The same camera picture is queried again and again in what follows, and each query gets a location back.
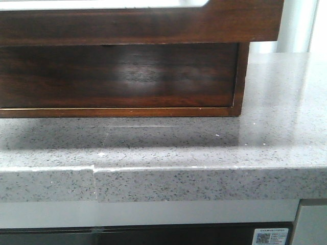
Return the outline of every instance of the gray speckled countertop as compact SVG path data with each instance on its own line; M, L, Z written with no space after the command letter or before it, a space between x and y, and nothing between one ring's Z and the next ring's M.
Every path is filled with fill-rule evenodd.
M0 119L0 202L327 198L326 67L250 55L240 117Z

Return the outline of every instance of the cabinet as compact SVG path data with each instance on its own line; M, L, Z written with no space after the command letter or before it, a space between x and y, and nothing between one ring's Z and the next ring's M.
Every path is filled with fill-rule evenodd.
M2 11L0 117L238 116L283 1Z

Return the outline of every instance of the chipped countertop edge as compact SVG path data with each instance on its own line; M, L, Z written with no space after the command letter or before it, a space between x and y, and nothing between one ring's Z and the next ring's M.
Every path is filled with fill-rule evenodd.
M150 171L224 171L224 170L274 170L274 169L326 169L326 165L293 165L293 166L153 166L153 167L95 167L90 166L56 166L56 167L0 167L1 173L20 173L20 172L59 172L59 171L82 171L91 170L93 173L103 172L150 172Z

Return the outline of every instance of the dark wood panel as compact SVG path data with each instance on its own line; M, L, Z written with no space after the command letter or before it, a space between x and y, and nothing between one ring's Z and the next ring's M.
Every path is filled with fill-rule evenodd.
M0 12L0 45L276 40L283 0L210 0L202 8Z
M0 107L228 107L238 45L0 48Z
M249 48L249 42L239 44L233 101L233 112L235 116L241 115Z
M233 107L148 108L16 108L1 109L0 117L149 117L149 116L238 116Z

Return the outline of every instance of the quartz countertop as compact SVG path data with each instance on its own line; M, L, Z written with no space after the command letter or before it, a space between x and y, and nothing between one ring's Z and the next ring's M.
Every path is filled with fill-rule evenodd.
M327 198L326 67L251 54L240 117L0 119L0 202Z

